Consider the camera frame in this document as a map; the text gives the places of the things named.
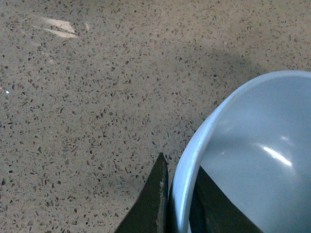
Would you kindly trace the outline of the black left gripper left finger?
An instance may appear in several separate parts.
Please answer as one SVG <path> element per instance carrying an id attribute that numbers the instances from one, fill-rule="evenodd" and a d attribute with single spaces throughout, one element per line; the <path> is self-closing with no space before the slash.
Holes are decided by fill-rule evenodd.
<path id="1" fill-rule="evenodd" d="M 117 233 L 164 233 L 166 231 L 169 175 L 160 153 L 136 202 L 119 224 Z"/>

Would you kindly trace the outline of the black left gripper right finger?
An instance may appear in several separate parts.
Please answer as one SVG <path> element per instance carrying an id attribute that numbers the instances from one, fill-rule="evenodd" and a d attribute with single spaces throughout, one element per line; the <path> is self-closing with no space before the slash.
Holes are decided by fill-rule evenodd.
<path id="1" fill-rule="evenodd" d="M 195 182 L 189 222 L 192 233 L 262 232 L 228 199 L 202 167 Z"/>

